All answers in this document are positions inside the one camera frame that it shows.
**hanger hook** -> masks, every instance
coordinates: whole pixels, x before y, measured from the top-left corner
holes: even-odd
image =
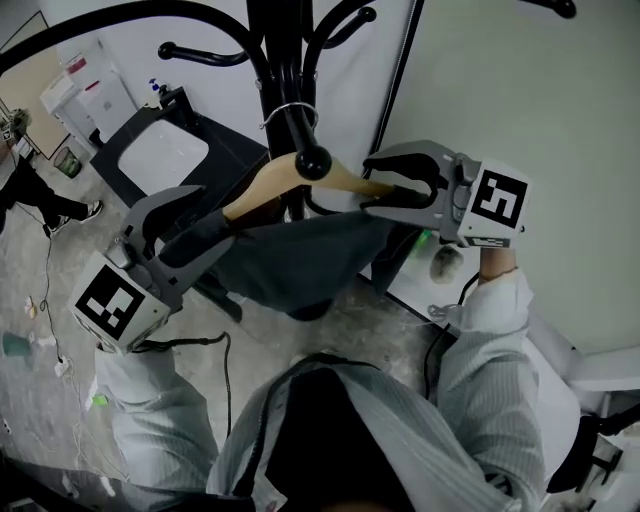
[[[284,105],[280,105],[273,112],[271,112],[271,114],[269,114],[269,116],[265,119],[264,123],[262,123],[260,125],[260,129],[264,130],[265,126],[267,126],[271,122],[273,117],[278,112],[280,112],[281,110],[284,110],[285,108],[288,108],[288,107],[306,107],[306,108],[310,109],[313,112],[313,125],[311,126],[311,129],[312,130],[315,129],[315,127],[318,125],[318,119],[320,118],[320,114],[318,114],[318,111],[316,110],[316,107],[314,107],[310,103],[305,103],[304,101],[292,101],[291,103],[285,103]]]

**trash can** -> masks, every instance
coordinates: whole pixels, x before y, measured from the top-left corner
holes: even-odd
[[[53,165],[55,165],[56,169],[66,174],[69,178],[75,178],[82,168],[80,160],[78,160],[67,147],[62,148],[59,151],[53,161]]]

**wooden hanger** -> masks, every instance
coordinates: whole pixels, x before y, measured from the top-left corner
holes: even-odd
[[[324,178],[316,181],[307,180],[298,173],[295,159],[296,154],[290,153],[271,160],[260,169],[249,188],[222,209],[225,218],[230,221],[236,220],[300,185],[344,190],[372,197],[382,197],[393,191],[393,185],[354,176],[335,158],[329,174]]]

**white sink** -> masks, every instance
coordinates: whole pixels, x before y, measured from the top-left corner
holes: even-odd
[[[122,153],[118,167],[151,195],[180,185],[208,152],[206,142],[161,119]]]

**white wall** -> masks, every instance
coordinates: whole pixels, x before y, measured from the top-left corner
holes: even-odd
[[[37,0],[0,0],[0,47],[39,10]]]
[[[39,0],[50,23],[95,10],[116,0]],[[245,2],[208,0],[247,25]],[[316,1],[316,25],[338,0]],[[345,45],[326,51],[319,63],[317,105],[319,142],[347,166],[361,168],[380,116],[408,15],[409,0],[380,0],[378,19]],[[240,48],[208,25],[178,18],[141,20],[101,31],[100,39],[115,61],[137,106],[145,103],[150,78],[185,86],[194,108],[262,143],[262,121],[255,74],[249,62],[233,68],[209,68],[179,60],[162,61],[158,46],[180,46],[235,53]]]
[[[640,343],[640,3],[429,0],[384,145],[431,138],[534,181],[519,261],[585,354]]]

